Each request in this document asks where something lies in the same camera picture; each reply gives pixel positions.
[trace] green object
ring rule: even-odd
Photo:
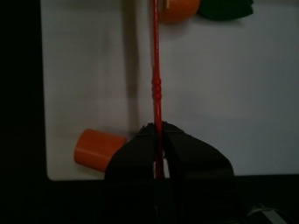
[[[212,20],[232,20],[253,13],[253,0],[200,0],[197,14]]]

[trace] red rod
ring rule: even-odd
[[[160,60],[159,60],[159,19],[157,19],[157,0],[152,0],[152,24],[153,24],[153,124],[157,134],[157,152],[155,156],[155,177],[164,178],[164,150],[163,150],[163,114],[161,114],[161,78],[160,78]]]

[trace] orange cup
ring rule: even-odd
[[[112,156],[125,143],[127,138],[123,136],[85,129],[75,149],[75,162],[105,172]]]
[[[159,21],[179,23],[191,18],[200,8],[201,0],[160,0]]]

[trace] white surface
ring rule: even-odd
[[[76,165],[85,128],[131,137],[152,118],[147,1],[41,0],[48,176]],[[235,173],[299,173],[299,5],[256,0],[231,22],[161,25],[163,119],[211,144]]]

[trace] black background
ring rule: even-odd
[[[47,178],[40,1],[12,1],[1,8],[0,223],[101,223],[103,181]],[[247,209],[261,202],[299,221],[299,175],[236,177],[236,182]]]

